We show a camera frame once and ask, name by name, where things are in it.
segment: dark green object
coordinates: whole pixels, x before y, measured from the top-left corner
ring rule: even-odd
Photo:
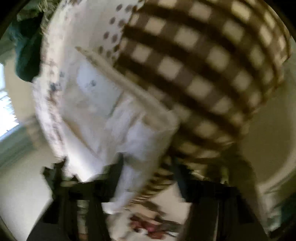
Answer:
[[[9,33],[15,42],[15,72],[17,76],[27,82],[39,74],[41,29],[40,23],[43,13],[35,18],[23,21],[12,21]]]

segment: window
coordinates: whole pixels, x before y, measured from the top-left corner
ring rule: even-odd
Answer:
[[[5,91],[4,66],[0,64],[0,136],[18,125],[15,111]]]

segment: brown and white checkered cloth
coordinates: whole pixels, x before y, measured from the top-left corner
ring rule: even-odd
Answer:
[[[135,9],[115,67],[174,110],[181,126],[131,204],[173,183],[172,156],[194,169],[246,134],[283,80],[289,38],[262,0],[147,0]]]

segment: striped fabric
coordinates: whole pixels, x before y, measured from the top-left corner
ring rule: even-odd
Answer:
[[[147,0],[125,26],[115,68],[181,120],[159,169],[130,204],[173,183],[172,156],[194,169],[241,139],[283,81],[289,32],[261,0]]]

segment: folded cloth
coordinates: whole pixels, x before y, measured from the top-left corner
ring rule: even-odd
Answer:
[[[113,164],[117,153],[124,153],[114,200],[104,205],[105,212],[113,213],[127,205],[152,177],[177,131],[178,120],[98,54],[77,49],[84,56],[78,54],[80,65],[69,69],[75,72],[71,68],[78,68],[77,78],[67,80],[60,106],[69,169],[89,181]]]

